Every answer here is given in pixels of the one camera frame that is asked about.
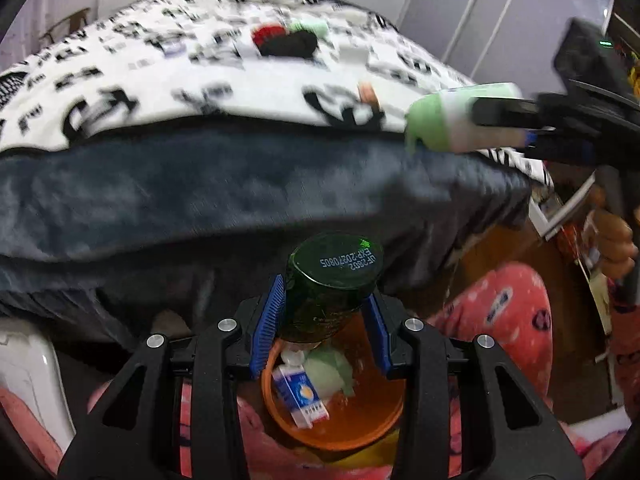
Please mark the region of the person's right hand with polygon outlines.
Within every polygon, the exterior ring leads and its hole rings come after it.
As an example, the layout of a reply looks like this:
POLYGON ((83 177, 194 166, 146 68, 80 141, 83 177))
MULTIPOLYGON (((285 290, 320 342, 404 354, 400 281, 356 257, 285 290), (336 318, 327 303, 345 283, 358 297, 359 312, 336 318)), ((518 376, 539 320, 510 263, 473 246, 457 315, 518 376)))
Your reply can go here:
POLYGON ((621 280, 634 268, 639 248, 626 220, 606 209, 606 195, 599 185, 589 194, 592 211, 588 214, 586 233, 600 254, 599 266, 611 280, 621 280))

